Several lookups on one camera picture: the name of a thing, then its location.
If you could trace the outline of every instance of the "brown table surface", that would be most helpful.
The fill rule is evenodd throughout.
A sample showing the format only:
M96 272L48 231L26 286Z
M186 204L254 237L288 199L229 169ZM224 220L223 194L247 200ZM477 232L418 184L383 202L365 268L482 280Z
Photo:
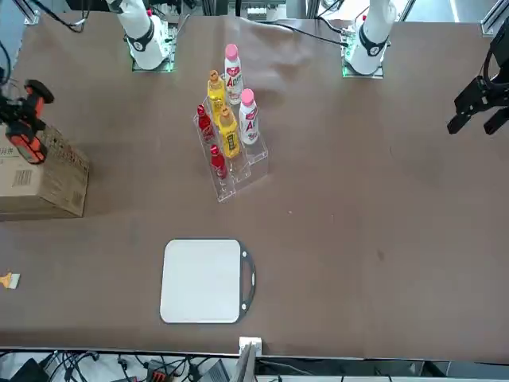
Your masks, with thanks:
M488 49L478 25L395 25L384 80L343 79L336 45L194 16L175 74L133 74L122 35L101 13L82 35L26 29L14 78L51 88L46 122L93 170L84 218L0 224L21 273L0 345L236 353L251 336L269 355L509 361L509 134L485 135L487 114L445 127ZM270 174L218 204L191 118L230 42ZM161 320L163 250L186 236L251 250L239 324Z

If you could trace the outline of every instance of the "cable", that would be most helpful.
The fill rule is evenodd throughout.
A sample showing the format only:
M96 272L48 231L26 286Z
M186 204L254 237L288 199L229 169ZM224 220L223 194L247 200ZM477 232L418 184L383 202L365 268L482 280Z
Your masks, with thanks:
M326 13L327 13L327 11L331 10L331 9L332 9L332 8L333 8L333 7L334 7L334 6L338 3L338 2L340 2L341 4L339 4L339 5L338 5L337 10L338 10L339 8L341 8L341 6L342 6L342 5L343 5L343 3L344 3L344 0L336 0L333 4L331 4L330 6L328 6L328 8L327 8L327 9L325 9L325 10L324 10L321 14L319 14L319 15L317 16L317 18L321 18L324 14L326 14Z
M184 360L178 364L175 369L170 373L171 376L183 376L184 375L184 371L185 371L185 363L190 361L190 359L188 359L187 357L184 358ZM177 374L177 370L178 368L181 366L181 365L184 365L184 368L182 369L181 373L180 374Z
M10 79L10 57L9 57L9 53L7 52L6 47L4 46L4 44L1 41L0 41L0 48L2 48L3 53L6 55L6 63L7 63L7 69L6 69L7 74L5 75L5 77L3 79L0 80L0 86L3 86L5 84L7 84ZM0 355L0 357L3 357L9 353L12 353L12 352L3 353L2 355Z
M283 28L287 28L287 29L293 30L294 32L305 34L306 36L314 37L314 38L316 38L318 40L330 42L331 44L335 44L335 45L344 46L345 48L348 47L348 44L346 42L330 40L328 38L320 37L320 36L317 36L316 34L308 33L308 32L305 32L304 30L297 29L297 28L294 28L294 27L286 25L286 24L280 24L280 23L278 23L277 20L276 21L261 21L261 23L262 24L268 24L268 25L282 26Z
M10 83L11 85L13 85L14 87L16 87L17 91L19 92L19 88L13 83L11 82ZM60 352L56 351L56 352L53 352L51 354L49 354L49 356L47 356L44 360L42 360L41 362L39 362L39 366L41 366L44 370L47 370L48 367L50 366L50 364L56 359L58 358L58 355L60 354Z
M65 374L64 374L64 380L69 382L70 380L72 380L72 382L78 382L76 380L76 378L72 375L74 373L74 368L72 367L72 361L71 359L74 357L74 355L70 354L68 359L65 360L64 359L64 356L62 356L62 363L64 364L64 369L65 369ZM65 363L65 361L71 361L71 367L68 368L67 367L67 364Z
M53 372L51 373L51 376L49 376L48 382L52 381L53 377L56 375L56 372L58 371L60 366L62 366L64 364L64 357L65 357L65 354L62 356L62 361L55 367L55 370L53 370Z
M186 380L190 380L191 382L197 382L201 378L200 366L210 359L211 357L206 357L197 364L192 364L191 361L189 361L188 375L181 382L185 382Z
M489 88L492 88L492 89L499 89L499 90L508 89L509 88L509 83L497 84L497 83L493 82L492 79L490 78L490 75L489 75L489 66L490 66L490 61L492 60L492 56L493 56L493 51L490 48L488 50L488 54L486 55L486 58L484 59L484 64L483 64L483 79L484 79L484 82L486 83L486 85Z
M354 18L354 19L353 19L353 27L354 27L354 28L356 27L357 19L358 19L358 18L360 18L361 14L363 14L364 12L366 12L368 8L369 8L369 6L367 6L366 8L364 8L362 11L360 11L360 13L356 16L356 18Z
M320 21L323 21L331 31L339 33L339 34L343 34L343 30L337 29L336 27L332 26L332 24L330 22L328 22L327 20L325 20L323 17L319 16L317 19Z
M122 366L120 366L120 367L121 367L121 369L122 369L122 371L124 373L124 376L126 377L126 380L130 380L130 377L127 375L126 370L124 370L124 368Z
M75 368L76 371L78 372L78 374L80 375L81 382L88 382L87 378L85 378L84 375L81 373L80 366L78 365L79 362L84 359L84 357L81 357L81 358L77 358L76 356L74 356L74 357L75 358L72 358L72 360L71 360L71 365L72 365L72 361L75 361L73 368Z
M306 372L305 370L302 370L300 368L296 368L295 366L292 366L291 364L281 364L279 362L262 361L262 360L259 360L258 362L260 362L261 364L268 364L268 365L272 364L273 366L282 366L284 368L291 368L295 372L299 372L300 374L304 374L305 376L312 376L313 375L311 372Z
M136 358L136 361L138 361L140 365L143 366L143 368L149 368L149 363L142 362L142 360L140 360L140 358L136 354L134 354L134 358Z
M60 24L64 25L65 27L67 27L69 30L71 30L74 33L82 33L84 31L84 23L88 19L88 15L90 14L91 3L92 3L92 0L88 0L88 10L87 10L86 16L84 16L81 20L79 20L73 24L69 24L69 23L65 22L64 20L62 20L61 18L59 18L56 14L54 14L47 6L45 6L39 0L30 0L30 1L33 2L39 8L41 8L45 13L47 13L47 15L50 16L50 18L52 18L55 21L58 21Z
M183 20L183 22L182 22L181 26L177 29L177 33L175 33L175 38L177 38L177 36L178 36L178 34L181 32L182 28L184 28L184 24L185 24L185 22L186 22L186 21L188 20L188 18L190 18L190 17L191 17L191 14L186 14L186 15L185 15L185 18L184 18L184 20Z
M156 6L151 6L151 7L150 7L150 9L151 9L154 13L156 13L156 14L159 16L159 18L162 18L162 19L164 19L164 20L166 19L166 15L163 13L163 11L162 11L162 10L159 10Z
M162 355L159 357L161 357L162 364L165 366L165 374L168 375L168 366L166 365L165 358Z

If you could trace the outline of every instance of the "black handle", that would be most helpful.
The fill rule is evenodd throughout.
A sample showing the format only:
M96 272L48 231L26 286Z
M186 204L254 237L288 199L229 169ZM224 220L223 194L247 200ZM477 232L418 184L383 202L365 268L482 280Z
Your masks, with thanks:
M249 293L246 298L243 296L243 285L244 285L244 272L243 266L247 264L250 268L250 282L249 282ZM239 322L247 313L249 308L251 307L251 303L253 302L253 298L255 296L256 291L256 269L255 263L253 262L253 258L247 252L246 248L241 244L240 246L240 309L239 309L239 318L237 322Z

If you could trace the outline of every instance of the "clear acrylic stand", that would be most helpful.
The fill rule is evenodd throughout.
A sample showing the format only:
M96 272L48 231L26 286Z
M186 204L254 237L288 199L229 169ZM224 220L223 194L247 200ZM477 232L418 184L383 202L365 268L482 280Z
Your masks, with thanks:
M208 116L211 118L212 125L214 127L214 139L211 139L209 142L204 141L204 137L201 134L200 127L198 126L198 115L195 115L192 121L194 122L196 131L200 137L205 161L212 177L212 184L216 190L217 201L223 202L247 185L250 185L254 181L257 181L261 177L267 175L269 172L269 151L266 148L261 133L259 133L256 143L252 145L245 145L240 138L239 131L237 131L240 142L240 153L232 159L229 159L226 156L224 157L228 174L225 179L219 179L211 165L210 147L211 145L217 145L221 150L221 153L223 153L223 142L219 128L216 126L212 118L212 108L208 97L205 98L203 105ZM230 106L238 123L239 105Z

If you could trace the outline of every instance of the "black cable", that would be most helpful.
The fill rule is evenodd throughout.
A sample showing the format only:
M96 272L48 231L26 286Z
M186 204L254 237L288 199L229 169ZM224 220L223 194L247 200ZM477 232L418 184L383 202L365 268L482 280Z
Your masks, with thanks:
M168 365L166 364L165 358L162 355L159 357L161 357L162 364L165 366L165 374L168 375Z
M47 6L45 6L39 0L30 0L30 1L33 2L39 8L41 8L48 16L50 16L50 18L52 18L55 21L58 21L60 24L64 25L65 27L67 27L69 30L71 30L74 33L82 33L84 31L84 23L86 21L86 18L88 18L88 15L90 14L91 3L92 3L91 0L88 0L88 11L87 11L86 18L82 18L81 20L79 20L78 22L76 22L74 24L69 24L69 23L65 22L64 20L62 20L61 18L59 18L56 14L54 14Z
M56 375L56 372L58 371L58 369L64 364L64 361L66 361L65 359L65 353L64 355L62 356L62 361L55 367L55 370L53 370L53 372L51 373L51 376L49 376L48 378L48 382L51 382L53 377Z
M490 78L490 75L489 75L489 66L490 66L490 61L492 60L492 56L493 56L493 51L490 48L488 50L488 54L486 55L486 58L484 59L484 64L483 64L483 80L484 80L484 82L486 83L486 85L489 88L499 89L499 90L508 89L509 88L509 83L506 82L504 84L497 84L497 83L493 82L492 79Z
M124 373L124 376L126 377L126 380L130 380L130 377L127 375L127 372L124 370L124 368L122 366L120 366L123 373Z
M158 8L156 8L155 6L151 6L150 9L156 13L160 18L162 19L166 19L166 15L164 14L164 12L162 10L159 10Z
M80 379L81 379L81 382L88 382L87 381L87 378L84 377L84 375L81 373L81 370L80 370L80 366L78 365L79 362L81 360L83 360L85 357L81 357L81 358L77 358L77 356L75 356L75 358L72 358L74 361L75 361L75 364L74 364L74 368L76 369L76 371L78 372L78 374L80 375Z
M143 368L149 368L149 363L140 360L140 358L136 354L134 354L134 358L136 358L136 361L138 361L140 365L143 366Z
M330 22L325 20L323 17L319 16L317 19L320 21L323 21L327 25L327 28L329 28L331 31L339 33L339 34L343 33L343 31L341 29L335 28L334 26L332 26L332 24Z
M379 368L377 368L376 366L375 366L375 375L386 376L387 378L389 378L389 382L392 382L392 377L390 376L390 374L382 374L382 372L380 372Z
M2 48L3 53L6 55L6 63L7 63L7 68L6 68L7 74L4 76L3 79L0 80L0 86L3 86L5 84L7 84L10 79L10 57L9 57L9 53L7 52L6 47L4 46L4 44L1 41L0 41L0 48ZM12 353L12 352L3 353L2 355L0 355L0 357L3 357L9 353Z
M71 359L73 358L74 356L71 354L68 358L69 361L71 361ZM64 369L65 369L65 376L64 376L64 380L66 380L67 382L69 382L70 380L72 380L72 382L78 382L76 380L76 378L72 375L74 373L74 368L72 367L72 361L71 361L71 367L68 368L67 367L67 364L65 363L65 360L64 358L62 358L62 362L64 362Z
M175 367L175 370L173 370L171 373L170 373L170 376L183 376L184 375L184 371L185 371L185 363L188 362L189 359L186 357L184 358L184 360L178 364L176 367ZM181 366L181 365L184 365L184 368L182 369L181 373L180 374L177 374L177 370L178 368Z
M308 32L305 32L304 30L297 29L297 28L294 28L294 27L286 25L286 24L280 24L280 23L278 23L276 21L261 21L261 23L262 24L268 24L268 25L282 26L283 28L287 28L287 29L293 30L294 32L305 34L306 36L314 37L314 38L316 38L318 40L330 42L331 44L335 44L335 45L344 46L345 48L348 47L348 44L346 42L330 40L328 38L320 37L320 36L317 36L316 34L308 33Z
M339 8L341 8L341 6L343 5L344 3L344 0L336 0L333 4L331 4L330 6L328 6L328 8L326 10L324 10L321 14L319 14L317 16L317 18L321 18L324 14L326 14L329 10L331 10L338 2L341 2L341 4L339 4L339 6L337 7L337 10Z
M192 376L191 370L195 370L195 372L197 372L199 374L200 366L210 359L211 359L211 357L206 357L203 360L201 360L200 362L198 362L197 364L192 364L191 361L189 361L188 375L181 382L185 382L186 380L191 380L191 378L190 378ZM195 380L195 378L193 377L191 381L197 382L198 380L199 380L199 378L197 380Z
M41 362L39 362L39 366L41 366L44 370L47 370L48 367L50 366L50 364L56 359L58 358L60 352L54 352L53 354L50 354L49 356L47 356L44 360L42 360Z

